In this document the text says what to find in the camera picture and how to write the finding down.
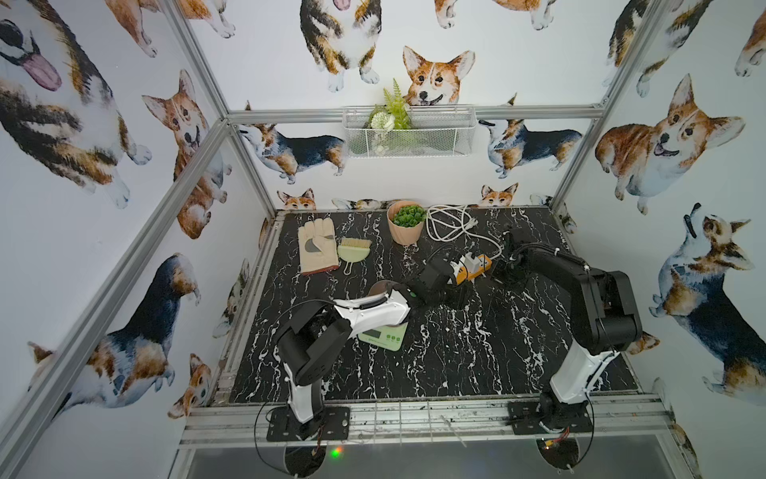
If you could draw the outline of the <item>orange power strip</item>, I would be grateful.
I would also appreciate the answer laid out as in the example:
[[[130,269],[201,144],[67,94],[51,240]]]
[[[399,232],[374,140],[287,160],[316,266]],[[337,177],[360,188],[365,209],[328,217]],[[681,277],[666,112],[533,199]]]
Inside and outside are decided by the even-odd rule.
[[[452,263],[456,285],[465,281],[474,281],[484,275],[491,267],[492,260],[486,255],[465,253],[457,263]]]

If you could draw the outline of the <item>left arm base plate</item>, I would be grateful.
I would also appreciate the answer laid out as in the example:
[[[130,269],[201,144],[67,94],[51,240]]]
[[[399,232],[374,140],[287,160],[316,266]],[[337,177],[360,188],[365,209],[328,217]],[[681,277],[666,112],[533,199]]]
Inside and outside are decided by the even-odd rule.
[[[349,407],[327,406],[317,417],[301,423],[290,407],[277,407],[270,412],[267,441],[307,441],[311,438],[346,440],[349,437],[350,415]]]

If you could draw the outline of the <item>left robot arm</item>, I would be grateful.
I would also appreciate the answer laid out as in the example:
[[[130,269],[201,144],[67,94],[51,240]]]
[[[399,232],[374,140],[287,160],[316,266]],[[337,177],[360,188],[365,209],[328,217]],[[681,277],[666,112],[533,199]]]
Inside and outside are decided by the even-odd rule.
[[[454,301],[468,281],[468,265],[432,259],[408,281],[379,281],[361,299],[311,299],[297,306],[276,338],[290,386],[288,407],[298,424],[323,415],[322,381],[347,341],[383,327],[398,327],[408,315]]]

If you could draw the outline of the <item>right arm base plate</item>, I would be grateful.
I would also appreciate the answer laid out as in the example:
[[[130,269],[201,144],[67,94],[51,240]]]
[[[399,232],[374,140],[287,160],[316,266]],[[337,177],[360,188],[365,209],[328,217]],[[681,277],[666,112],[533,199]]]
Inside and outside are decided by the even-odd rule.
[[[507,424],[516,435],[586,433],[594,430],[588,416],[587,402],[579,404],[544,404],[534,401],[508,402]]]

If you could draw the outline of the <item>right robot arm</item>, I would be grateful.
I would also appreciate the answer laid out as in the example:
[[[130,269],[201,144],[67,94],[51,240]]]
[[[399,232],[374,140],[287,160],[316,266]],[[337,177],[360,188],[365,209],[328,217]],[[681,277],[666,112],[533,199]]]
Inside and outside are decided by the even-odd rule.
[[[593,425],[586,414],[594,386],[608,365],[642,336],[630,279],[622,271],[597,269],[566,249],[526,239],[512,229],[506,229],[503,239],[504,253],[493,267],[493,279],[516,293],[531,275],[541,275],[566,291],[573,338],[538,401],[509,405],[509,424],[516,433],[559,433]]]

